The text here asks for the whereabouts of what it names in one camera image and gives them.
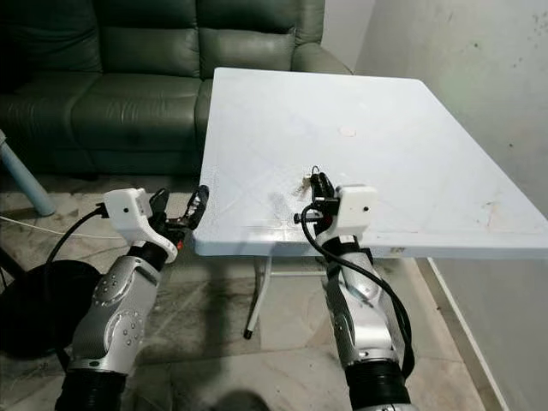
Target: white wall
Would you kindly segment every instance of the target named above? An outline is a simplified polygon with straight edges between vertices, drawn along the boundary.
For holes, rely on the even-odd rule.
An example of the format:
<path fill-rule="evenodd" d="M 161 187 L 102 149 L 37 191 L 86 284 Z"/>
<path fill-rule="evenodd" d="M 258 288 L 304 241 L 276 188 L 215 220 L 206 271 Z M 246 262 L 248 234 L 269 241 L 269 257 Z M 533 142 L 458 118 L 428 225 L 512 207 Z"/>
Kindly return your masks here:
<path fill-rule="evenodd" d="M 322 46 L 355 70 L 375 0 L 325 0 Z"/>
<path fill-rule="evenodd" d="M 548 216 L 546 0 L 379 0 L 356 71 L 423 80 Z M 509 408 L 546 409 L 547 262 L 438 266 Z"/>

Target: white plastic tabletop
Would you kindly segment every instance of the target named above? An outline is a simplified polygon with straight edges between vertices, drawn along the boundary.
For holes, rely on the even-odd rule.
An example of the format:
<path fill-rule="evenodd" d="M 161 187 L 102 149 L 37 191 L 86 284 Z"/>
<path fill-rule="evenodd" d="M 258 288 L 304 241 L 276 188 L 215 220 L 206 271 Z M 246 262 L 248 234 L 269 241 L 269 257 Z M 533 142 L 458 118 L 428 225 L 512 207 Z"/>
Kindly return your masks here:
<path fill-rule="evenodd" d="M 374 186 L 375 256 L 548 257 L 548 222 L 418 80 L 215 71 L 194 231 L 202 255 L 314 255 L 293 215 L 317 165 Z"/>

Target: table leg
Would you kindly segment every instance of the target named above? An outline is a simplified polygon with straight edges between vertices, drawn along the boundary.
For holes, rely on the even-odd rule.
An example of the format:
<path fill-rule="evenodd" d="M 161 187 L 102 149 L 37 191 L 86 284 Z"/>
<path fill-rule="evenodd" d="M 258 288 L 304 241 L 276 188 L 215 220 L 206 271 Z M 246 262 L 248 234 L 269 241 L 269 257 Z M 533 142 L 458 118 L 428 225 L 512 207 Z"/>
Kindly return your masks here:
<path fill-rule="evenodd" d="M 14 177 L 14 180 L 30 202 L 33 203 L 38 214 L 41 216 L 53 214 L 55 212 L 55 205 L 51 201 L 50 196 L 5 141 L 0 145 L 0 155 L 6 169 Z"/>
<path fill-rule="evenodd" d="M 257 300 L 255 300 L 255 305 L 253 306 L 253 311 L 251 312 L 251 317 L 249 317 L 247 322 L 246 330 L 243 333 L 244 338 L 247 340 L 250 339 L 253 334 L 253 329 L 255 328 L 255 324 L 257 324 L 257 319 L 259 319 L 260 306 L 263 304 L 263 300 L 266 297 L 266 291 L 271 283 L 272 257 L 266 257 L 265 269 L 260 272 L 255 272 L 255 275 L 258 278 L 256 287 L 258 287 L 259 292 L 257 294 Z"/>

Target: sofa armrest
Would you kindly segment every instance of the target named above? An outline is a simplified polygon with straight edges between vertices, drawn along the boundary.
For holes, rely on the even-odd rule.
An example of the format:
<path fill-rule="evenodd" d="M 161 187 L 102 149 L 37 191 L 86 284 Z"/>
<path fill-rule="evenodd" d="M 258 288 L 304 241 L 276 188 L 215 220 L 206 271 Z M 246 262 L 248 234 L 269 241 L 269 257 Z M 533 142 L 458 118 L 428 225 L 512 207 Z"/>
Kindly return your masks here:
<path fill-rule="evenodd" d="M 310 73 L 352 74 L 348 67 L 316 43 L 295 48 L 291 69 Z"/>

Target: floor tile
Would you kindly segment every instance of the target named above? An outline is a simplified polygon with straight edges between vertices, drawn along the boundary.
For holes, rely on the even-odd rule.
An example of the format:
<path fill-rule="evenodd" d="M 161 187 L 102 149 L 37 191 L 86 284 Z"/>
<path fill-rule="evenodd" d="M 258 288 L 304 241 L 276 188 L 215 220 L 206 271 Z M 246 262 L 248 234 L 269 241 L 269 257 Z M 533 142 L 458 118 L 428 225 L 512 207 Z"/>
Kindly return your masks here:
<path fill-rule="evenodd" d="M 238 355 L 172 366 L 175 409 L 350 410 L 332 349 Z"/>
<path fill-rule="evenodd" d="M 61 395 L 63 376 L 57 376 L 32 394 L 19 401 L 7 411 L 51 411 L 55 407 L 55 401 Z"/>
<path fill-rule="evenodd" d="M 444 317 L 444 322 L 450 330 L 453 341 L 459 350 L 462 361 L 467 366 L 468 373 L 474 382 L 476 390 L 479 392 L 485 409 L 489 411 L 502 411 L 500 402 L 495 395 L 495 391 L 485 374 L 485 370 L 480 363 L 477 354 L 472 347 L 472 343 L 468 339 L 464 331 L 461 321 L 457 318 L 455 311 L 450 305 L 447 295 L 444 293 L 441 284 L 436 278 L 430 263 L 426 259 L 417 260 L 420 267 L 420 272 L 428 284 L 429 290 L 432 292 L 434 300 L 439 305 L 439 312 Z"/>
<path fill-rule="evenodd" d="M 63 374 L 55 355 L 16 360 L 0 355 L 0 409 L 16 404 Z"/>
<path fill-rule="evenodd" d="M 462 362 L 418 358 L 407 387 L 420 411 L 485 410 Z"/>
<path fill-rule="evenodd" d="M 243 338 L 253 279 L 161 286 L 139 363 L 196 360 L 260 350 L 260 330 Z"/>
<path fill-rule="evenodd" d="M 167 187 L 176 192 L 168 205 L 168 215 L 175 217 L 197 186 L 196 181 L 162 176 L 40 180 L 58 204 L 56 214 L 38 218 L 13 183 L 12 187 L 3 184 L 0 212 L 64 231 L 106 191 L 144 187 L 152 193 Z M 110 222 L 100 218 L 80 232 L 117 236 Z M 0 242 L 27 269 L 43 264 L 58 239 L 59 235 L 0 223 Z M 123 410 L 350 410 L 320 277 L 272 278 L 259 326 L 248 341 L 241 334 L 254 291 L 253 258 L 201 258 L 192 252 L 191 239 L 185 245 L 177 261 L 163 270 Z M 126 249 L 120 239 L 71 238 L 59 258 L 81 259 L 105 272 Z M 418 361 L 408 387 L 420 411 L 483 409 L 415 262 L 380 260 L 378 264 L 402 297 L 414 328 Z M 274 271 L 318 269 L 322 267 L 314 259 L 274 259 Z M 0 357 L 0 408 L 53 409 L 62 383 L 55 357 L 11 361 Z"/>
<path fill-rule="evenodd" d="M 412 259 L 381 259 L 378 270 L 406 307 L 415 355 L 462 361 L 424 278 Z"/>
<path fill-rule="evenodd" d="M 274 277 L 261 308 L 261 349 L 324 345 L 333 340 L 325 293 L 318 277 Z M 331 334 L 318 335 L 329 327 Z"/>

